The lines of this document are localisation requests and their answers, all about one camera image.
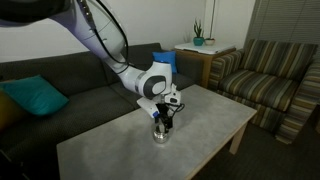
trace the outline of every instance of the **table leg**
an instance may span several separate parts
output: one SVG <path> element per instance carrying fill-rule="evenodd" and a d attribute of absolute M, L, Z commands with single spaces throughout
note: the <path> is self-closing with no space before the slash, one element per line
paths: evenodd
<path fill-rule="evenodd" d="M 248 123 L 245 123 L 240 129 L 239 131 L 234 135 L 233 139 L 232 139 L 232 143 L 231 143 L 231 147 L 230 147 L 230 153 L 231 154 L 236 154 L 244 133 L 244 130 L 246 130 Z"/>

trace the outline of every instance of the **teal pot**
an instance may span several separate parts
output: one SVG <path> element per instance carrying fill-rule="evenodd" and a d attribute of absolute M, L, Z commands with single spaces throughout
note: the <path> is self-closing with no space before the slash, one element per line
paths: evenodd
<path fill-rule="evenodd" d="M 203 42 L 204 42 L 204 38 L 203 37 L 201 37 L 201 38 L 197 38 L 197 37 L 193 38 L 193 44 L 195 46 L 202 46 Z"/>

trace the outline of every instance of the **gray sofa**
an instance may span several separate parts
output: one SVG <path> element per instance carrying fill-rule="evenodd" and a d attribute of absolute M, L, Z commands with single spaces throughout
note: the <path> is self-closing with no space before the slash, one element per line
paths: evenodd
<path fill-rule="evenodd" d="M 161 51 L 159 43 L 130 46 L 128 60 L 147 70 L 152 52 Z M 177 56 L 176 65 L 173 83 L 178 90 L 201 82 L 202 61 Z M 54 173 L 58 143 L 139 108 L 136 100 L 140 95 L 126 90 L 112 70 L 90 52 L 0 63 L 2 80 L 38 74 L 68 97 L 68 104 L 53 115 L 30 116 L 0 134 L 0 149 L 13 162 L 24 162 L 27 175 L 34 179 L 58 177 Z"/>

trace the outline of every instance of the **white wall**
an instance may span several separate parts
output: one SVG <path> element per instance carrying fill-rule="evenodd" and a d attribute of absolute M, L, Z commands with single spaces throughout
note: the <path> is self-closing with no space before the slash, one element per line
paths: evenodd
<path fill-rule="evenodd" d="M 206 31 L 208 37 L 211 23 L 212 5 L 214 0 L 207 0 L 205 14 Z M 247 35 L 251 14 L 255 0 L 215 0 L 215 14 L 213 19 L 212 37 L 216 41 L 235 44 L 242 48 Z"/>
<path fill-rule="evenodd" d="M 205 0 L 107 0 L 123 24 L 129 45 L 160 42 L 164 49 L 190 41 L 195 18 L 204 19 Z M 51 20 L 0 28 L 0 62 L 87 51 Z"/>

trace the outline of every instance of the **couch backrest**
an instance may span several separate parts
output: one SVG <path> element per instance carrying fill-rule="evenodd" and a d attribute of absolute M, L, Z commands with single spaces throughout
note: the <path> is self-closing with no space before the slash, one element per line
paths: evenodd
<path fill-rule="evenodd" d="M 0 63 L 3 80 L 42 75 L 64 95 L 70 96 L 107 85 L 102 62 L 90 52 Z"/>
<path fill-rule="evenodd" d="M 129 46 L 128 61 L 138 69 L 148 70 L 153 62 L 152 52 L 162 52 L 160 43 Z"/>
<path fill-rule="evenodd" d="M 300 81 L 317 45 L 252 39 L 240 68 Z"/>

